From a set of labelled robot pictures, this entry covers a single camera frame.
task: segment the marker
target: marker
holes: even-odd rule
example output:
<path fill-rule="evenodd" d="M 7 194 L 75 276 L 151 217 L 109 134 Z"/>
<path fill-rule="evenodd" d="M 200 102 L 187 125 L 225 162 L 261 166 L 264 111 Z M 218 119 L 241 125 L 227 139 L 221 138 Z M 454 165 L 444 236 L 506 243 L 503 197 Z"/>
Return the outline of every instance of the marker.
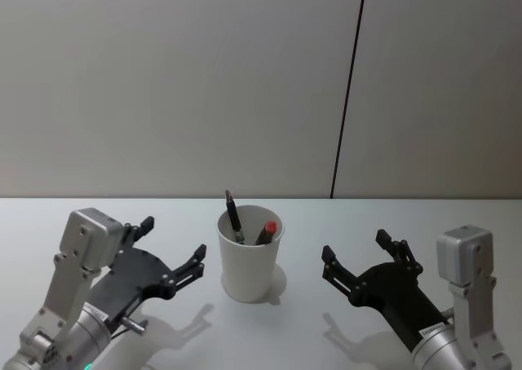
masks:
<path fill-rule="evenodd" d="M 243 234 L 241 222 L 239 222 L 239 217 L 237 216 L 236 203 L 234 203 L 232 193 L 230 193 L 228 189 L 225 190 L 225 198 L 227 200 L 228 217 L 230 218 L 230 223 L 234 230 L 234 238 L 238 244 L 243 245 L 245 243 L 245 235 Z"/>
<path fill-rule="evenodd" d="M 277 231 L 277 222 L 268 221 L 264 224 L 263 230 L 259 233 L 256 245 L 266 245 L 272 242 L 272 238 Z"/>

